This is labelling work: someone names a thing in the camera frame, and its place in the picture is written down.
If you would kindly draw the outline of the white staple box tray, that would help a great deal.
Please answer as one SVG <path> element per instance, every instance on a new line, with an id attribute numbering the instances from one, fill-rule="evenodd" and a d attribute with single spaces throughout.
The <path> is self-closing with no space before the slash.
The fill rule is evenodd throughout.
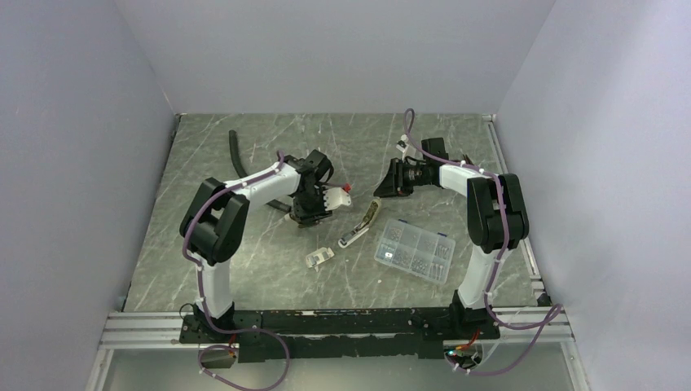
<path id="1" fill-rule="evenodd" d="M 322 247 L 306 255 L 306 265 L 317 270 L 321 264 L 333 257 L 334 252 L 331 248 Z"/>

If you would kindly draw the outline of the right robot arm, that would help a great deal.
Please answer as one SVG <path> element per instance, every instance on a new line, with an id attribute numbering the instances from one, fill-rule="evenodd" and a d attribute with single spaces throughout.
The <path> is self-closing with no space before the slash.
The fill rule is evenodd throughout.
<path id="1" fill-rule="evenodd" d="M 480 325 L 475 310 L 491 304 L 495 280 L 508 255 L 529 233 L 529 220 L 519 179 L 496 175 L 475 165 L 468 156 L 451 160 L 442 138 L 415 145 L 403 135 L 375 197 L 409 196 L 416 187 L 436 186 L 466 198 L 466 227 L 473 251 L 465 277 L 457 289 L 463 307 L 448 316 L 448 327 L 459 338 Z"/>

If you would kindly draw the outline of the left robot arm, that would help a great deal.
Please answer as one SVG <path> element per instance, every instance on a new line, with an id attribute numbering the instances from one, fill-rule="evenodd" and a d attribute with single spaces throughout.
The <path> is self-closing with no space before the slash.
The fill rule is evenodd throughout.
<path id="1" fill-rule="evenodd" d="M 292 199 L 289 219 L 308 227 L 332 215 L 328 210 L 326 180 L 332 162 L 317 150 L 305 158 L 278 155 L 269 168 L 244 178 L 221 182 L 204 180 L 180 226 L 183 257 L 196 269 L 199 298 L 204 314 L 201 331 L 214 342 L 226 340 L 233 331 L 234 301 L 231 297 L 231 257 L 239 249 L 247 217 L 281 196 Z"/>

